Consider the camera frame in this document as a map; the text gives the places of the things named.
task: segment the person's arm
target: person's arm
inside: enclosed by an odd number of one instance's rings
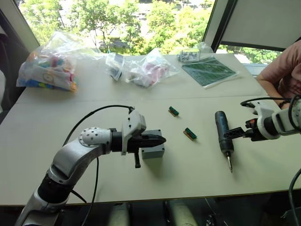
[[[274,84],[279,82],[286,75],[289,75],[299,63],[300,58],[301,41],[298,41],[288,47],[257,76],[257,81],[267,91],[270,97],[282,97]],[[282,100],[275,100],[275,102],[279,105]]]

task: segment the pink shirt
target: pink shirt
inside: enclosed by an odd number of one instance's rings
[[[284,50],[261,75],[273,84],[280,81],[278,91],[283,97],[301,94],[301,40]]]

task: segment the clear plastic bag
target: clear plastic bag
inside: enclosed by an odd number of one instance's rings
[[[183,65],[182,68],[205,89],[233,79],[239,74],[214,56],[203,57],[198,62]]]
[[[124,56],[117,53],[109,53],[105,60],[106,73],[118,81],[122,73],[124,61]]]
[[[161,55],[159,49],[155,48],[140,61],[125,61],[122,79],[125,82],[150,87],[178,72],[179,70]]]
[[[35,49],[21,65],[16,86],[75,91],[77,59],[99,59],[104,55],[88,47],[81,38],[55,32],[49,42]]]
[[[181,62],[191,63],[200,60],[201,55],[204,53],[213,53],[213,51],[205,42],[201,42],[193,48],[181,50],[177,58]]]

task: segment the grey box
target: grey box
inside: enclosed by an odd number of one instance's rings
[[[154,135],[159,135],[161,136],[161,130],[156,129],[156,130],[147,130],[144,131],[142,134],[154,134]],[[156,147],[142,147],[141,148],[141,153],[142,153],[142,158],[143,159],[152,159],[152,158],[162,158],[164,155],[164,144],[158,145]]]

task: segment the person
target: person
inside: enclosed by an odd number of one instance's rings
[[[283,51],[257,76],[257,81],[270,97],[292,98],[301,94],[301,40]],[[281,109],[288,100],[275,100]]]

